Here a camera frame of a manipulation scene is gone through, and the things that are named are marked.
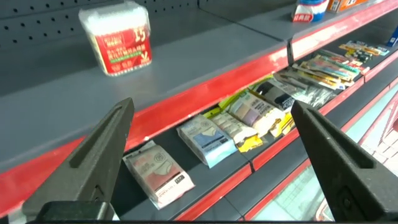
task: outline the red shelf edge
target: red shelf edge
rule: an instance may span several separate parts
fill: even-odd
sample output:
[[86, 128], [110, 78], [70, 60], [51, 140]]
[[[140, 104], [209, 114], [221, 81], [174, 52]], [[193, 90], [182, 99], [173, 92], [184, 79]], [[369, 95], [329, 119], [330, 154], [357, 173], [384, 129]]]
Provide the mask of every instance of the red shelf edge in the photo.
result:
[[[392, 83], [394, 85], [389, 85], [385, 87], [377, 96], [371, 100], [364, 108], [362, 108], [358, 113], [356, 113], [342, 128], [341, 130], [346, 132], [350, 127], [354, 125], [369, 109], [374, 106], [392, 87], [398, 83], [398, 78], [396, 78]], [[298, 166], [292, 173], [290, 173], [277, 187], [275, 187], [269, 194], [267, 194], [259, 203], [257, 203], [250, 211], [245, 214], [245, 220], [251, 220], [254, 218], [271, 200], [275, 199], [276, 196], [283, 191], [287, 185], [289, 185], [296, 177], [298, 177], [306, 167], [311, 165], [310, 159], [304, 161], [300, 166]]]
[[[138, 111], [127, 138], [126, 151], [287, 66], [287, 50], [282, 47]], [[74, 140], [0, 174], [0, 217], [29, 198], [83, 139]]]
[[210, 193], [200, 199], [197, 203], [192, 205], [190, 208], [181, 213], [176, 220], [178, 221], [193, 221], [197, 219], [201, 214], [207, 211], [213, 206], [218, 200], [220, 200], [229, 191], [234, 189], [244, 179], [252, 174], [250, 164], [246, 164], [242, 169], [237, 171], [234, 175], [229, 177], [222, 184], [213, 189]]
[[272, 199], [274, 199], [285, 187], [291, 183], [305, 168], [311, 165], [310, 159], [301, 163], [292, 173], [290, 173], [278, 186], [269, 192], [259, 203], [245, 214], [245, 220], [252, 220]]
[[298, 60], [326, 44], [398, 8], [396, 0], [385, 0], [332, 22], [292, 41], [294, 60]]

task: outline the packaged product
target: packaged product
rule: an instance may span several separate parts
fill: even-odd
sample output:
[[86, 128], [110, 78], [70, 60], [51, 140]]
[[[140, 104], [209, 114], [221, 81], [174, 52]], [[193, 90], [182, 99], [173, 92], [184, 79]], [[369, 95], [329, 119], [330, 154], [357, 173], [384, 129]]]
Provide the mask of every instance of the packaged product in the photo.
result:
[[202, 114], [182, 124], [177, 131], [187, 146], [209, 168], [238, 150], [231, 137]]
[[229, 114], [254, 128], [259, 138], [285, 117], [283, 111], [255, 96], [249, 90], [237, 95], [226, 109]]
[[218, 113], [211, 120], [231, 136], [240, 152], [247, 152], [262, 144], [254, 128], [245, 125], [225, 111]]
[[157, 209], [164, 208], [195, 186], [166, 150], [153, 141], [124, 156], [123, 161]]

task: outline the product label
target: product label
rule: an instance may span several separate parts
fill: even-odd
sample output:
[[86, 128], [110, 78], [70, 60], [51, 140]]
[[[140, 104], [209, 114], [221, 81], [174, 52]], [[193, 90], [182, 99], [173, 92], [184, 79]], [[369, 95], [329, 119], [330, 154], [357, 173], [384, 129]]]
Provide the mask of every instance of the product label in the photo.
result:
[[152, 60], [146, 27], [96, 36], [95, 41], [108, 73], [118, 73], [148, 64]]
[[313, 19], [313, 14], [299, 13], [295, 14], [293, 22], [311, 22]]

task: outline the store shelf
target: store shelf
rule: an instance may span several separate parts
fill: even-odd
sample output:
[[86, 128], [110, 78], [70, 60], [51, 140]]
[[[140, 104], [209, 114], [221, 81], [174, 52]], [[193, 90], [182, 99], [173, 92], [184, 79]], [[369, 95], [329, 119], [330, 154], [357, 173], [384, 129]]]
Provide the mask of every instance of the store shelf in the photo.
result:
[[[398, 80], [398, 60], [395, 60], [377, 76], [326, 114], [334, 125], [345, 131], [353, 125], [376, 100], [390, 89], [391, 83]], [[300, 138], [297, 138], [273, 157], [259, 170], [239, 184], [225, 196], [246, 219], [256, 215], [272, 197], [268, 197], [286, 177], [308, 158]]]
[[[391, 30], [395, 29], [395, 27], [393, 27], [394, 25], [392, 25], [392, 23], [388, 21], [393, 21], [397, 15], [398, 9], [389, 14], [386, 14], [385, 16], [380, 17], [379, 19], [367, 24], [366, 26], [359, 28], [358, 30], [349, 33], [348, 35], [341, 37], [338, 40], [329, 43], [328, 45], [324, 46], [323, 49], [327, 49], [332, 52], [344, 55], [345, 51], [339, 49], [339, 46], [341, 44], [347, 43], [350, 40], [360, 40], [370, 45], [379, 45], [380, 43], [384, 43], [385, 40], [389, 38], [392, 32]], [[391, 51], [386, 56], [376, 57], [366, 63], [364, 66], [369, 66], [371, 70], [364, 77], [357, 77], [356, 83], [353, 86], [347, 88], [344, 91], [336, 91], [338, 95], [326, 105], [324, 105], [320, 109], [320, 112], [322, 114], [329, 113], [341, 102], [345, 101], [347, 97], [349, 97], [359, 88], [361, 88], [365, 81], [370, 81], [371, 78], [375, 77], [382, 69], [384, 69], [392, 61], [398, 58], [397, 49], [398, 47], [391, 48]], [[253, 162], [254, 169], [258, 170], [298, 136], [299, 133], [297, 132], [297, 130], [293, 130], [286, 136], [279, 137], [277, 139], [274, 139], [270, 134], [268, 134], [266, 136], [267, 144], [251, 150], [244, 155], [247, 157], [247, 159]]]
[[115, 102], [134, 100], [130, 149], [287, 65], [286, 50], [277, 51], [285, 43], [199, 9], [156, 17], [151, 27], [152, 65], [120, 78], [101, 73], [85, 35], [0, 52], [0, 124], [8, 127], [0, 135], [0, 216], [82, 138], [62, 144], [86, 134]]
[[[90, 7], [109, 4], [95, 2], [99, 3], [90, 4]], [[280, 13], [279, 17], [286, 16], [285, 11], [291, 6], [285, 5], [292, 4], [292, 1], [278, 4], [272, 8], [275, 11], [266, 13], [265, 18], [277, 13]], [[305, 39], [297, 45], [315, 50], [398, 7], [392, 0], [385, 0], [367, 9], [360, 6], [337, 16], [328, 15], [324, 22], [316, 25], [288, 24], [287, 18], [283, 17], [282, 23], [288, 27], [280, 30], [287, 30], [288, 36], [282, 37], [277, 33], [279, 31], [270, 35], [240, 22], [234, 23], [209, 12], [208, 8], [200, 10], [192, 5], [170, 14], [160, 13], [162, 8], [156, 15], [155, 11], [150, 11], [154, 61], [151, 66], [120, 78], [107, 78], [97, 67], [77, 20], [78, 7], [68, 7], [60, 12], [52, 9], [40, 14], [22, 13], [21, 17], [6, 16], [0, 20], [0, 27], [18, 27], [12, 35], [26, 39], [13, 45], [11, 34], [0, 33], [0, 72], [3, 74], [0, 77], [0, 125], [7, 127], [0, 135], [4, 149], [0, 154], [0, 217], [19, 207], [117, 101], [132, 97], [136, 107], [126, 144], [126, 150], [129, 150], [264, 75], [286, 67], [287, 40], [290, 38]], [[379, 14], [362, 19], [360, 15], [370, 14], [370, 9]], [[71, 22], [63, 21], [58, 26], [72, 23], [73, 33], [46, 41], [27, 40], [28, 31], [43, 34], [43, 28], [28, 26], [34, 24], [35, 16], [50, 19], [54, 14], [64, 17], [65, 13]], [[338, 26], [335, 24], [342, 26], [348, 20], [358, 20], [358, 23], [347, 23], [346, 29], [336, 30]], [[22, 21], [29, 29], [20, 28]], [[57, 26], [50, 24], [46, 26], [55, 33]], [[272, 24], [270, 30], [275, 30], [275, 20], [266, 19], [262, 24]], [[306, 45], [309, 41], [316, 41], [317, 46]], [[294, 50], [294, 55], [299, 58], [308, 52]], [[350, 88], [343, 94], [348, 96], [354, 90]], [[295, 134], [289, 133], [266, 151], [263, 147], [239, 158], [253, 161], [259, 168], [293, 141], [297, 137]], [[188, 172], [194, 178], [199, 178], [196, 170], [204, 171], [200, 165], [191, 168]], [[125, 212], [122, 218], [138, 212], [141, 219], [195, 219], [251, 173], [248, 165], [237, 169], [225, 166], [223, 169], [229, 171], [220, 171], [219, 179], [200, 184], [195, 182], [197, 190], [184, 195], [170, 208], [148, 210], [147, 216], [140, 212], [147, 211], [149, 205], [153, 209], [153, 205], [142, 196], [133, 197], [131, 203], [120, 205], [119, 209]], [[126, 185], [133, 184], [128, 178], [120, 181], [126, 181]], [[137, 206], [132, 209], [129, 208], [131, 205]]]
[[294, 0], [200, 0], [200, 7], [262, 34], [292, 41], [295, 60], [398, 8], [395, 0], [354, 7], [338, 14], [325, 14], [322, 22], [292, 23]]

